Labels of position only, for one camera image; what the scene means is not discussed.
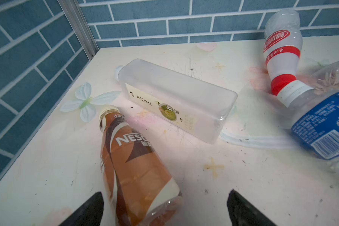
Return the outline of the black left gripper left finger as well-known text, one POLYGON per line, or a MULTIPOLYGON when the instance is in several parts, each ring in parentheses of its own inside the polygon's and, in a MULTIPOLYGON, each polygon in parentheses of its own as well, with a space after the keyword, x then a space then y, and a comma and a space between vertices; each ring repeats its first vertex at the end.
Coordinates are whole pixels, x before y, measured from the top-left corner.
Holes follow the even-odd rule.
POLYGON ((101 192, 96 192, 60 226, 99 226, 104 211, 104 200, 101 192))

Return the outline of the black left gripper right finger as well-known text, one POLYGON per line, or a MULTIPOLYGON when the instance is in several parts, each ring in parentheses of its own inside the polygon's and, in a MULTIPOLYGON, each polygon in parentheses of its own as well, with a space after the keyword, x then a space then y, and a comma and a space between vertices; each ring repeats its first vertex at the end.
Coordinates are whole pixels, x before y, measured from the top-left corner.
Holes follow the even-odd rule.
POLYGON ((233 226, 276 226, 235 190, 229 193, 227 208, 233 226))

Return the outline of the clear bottle blue label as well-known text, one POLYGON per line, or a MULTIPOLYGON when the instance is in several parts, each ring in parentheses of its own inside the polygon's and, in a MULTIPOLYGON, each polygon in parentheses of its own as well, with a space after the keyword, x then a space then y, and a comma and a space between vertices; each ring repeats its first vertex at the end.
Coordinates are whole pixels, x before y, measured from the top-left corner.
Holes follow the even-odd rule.
POLYGON ((293 136, 339 177, 339 61, 289 83, 277 98, 289 111, 293 136))

